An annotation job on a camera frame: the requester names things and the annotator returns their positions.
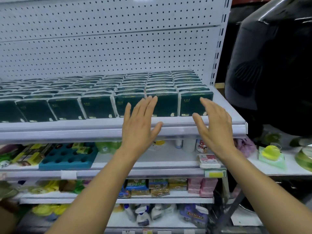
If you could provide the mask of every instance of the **blue plastic tray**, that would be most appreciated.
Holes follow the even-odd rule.
[[[85,143],[85,147],[90,147],[89,154],[77,153],[77,149],[72,149],[73,143],[55,144],[55,147],[39,163],[41,171],[59,170],[81,170],[92,166],[98,150],[94,143]]]

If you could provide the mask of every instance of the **forearm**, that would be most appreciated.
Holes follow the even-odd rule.
[[[237,149],[221,159],[271,234],[312,233],[312,212]]]
[[[123,182],[135,163],[134,156],[128,155],[129,151],[118,149],[47,233],[103,234]]]

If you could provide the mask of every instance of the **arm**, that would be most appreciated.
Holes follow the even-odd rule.
[[[235,148],[230,115],[208,99],[201,98],[201,103],[209,117],[207,128],[193,114],[201,137],[239,183],[267,230],[271,234],[312,233],[312,212]]]
[[[157,97],[142,99],[131,116],[131,105],[127,104],[121,147],[47,234],[104,233],[125,179],[161,130],[162,122],[158,122],[151,131],[151,117],[156,103]]]

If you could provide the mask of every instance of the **hand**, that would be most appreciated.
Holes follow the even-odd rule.
[[[124,113],[124,123],[122,125],[121,148],[128,154],[138,159],[156,139],[163,125],[158,122],[151,131],[151,120],[157,103],[157,96],[142,98],[134,107],[130,116],[131,104],[128,103]]]
[[[206,98],[200,98],[205,107],[209,127],[207,128],[197,113],[193,113],[193,119],[205,144],[220,158],[230,155],[235,148],[232,132],[232,118],[218,104]]]

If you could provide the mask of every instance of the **left hand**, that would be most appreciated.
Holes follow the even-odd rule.
[[[152,114],[157,103],[157,96],[142,98],[134,107],[130,116],[131,104],[128,103],[124,113],[122,125],[121,149],[138,159],[156,139],[163,125],[158,122],[151,131]]]

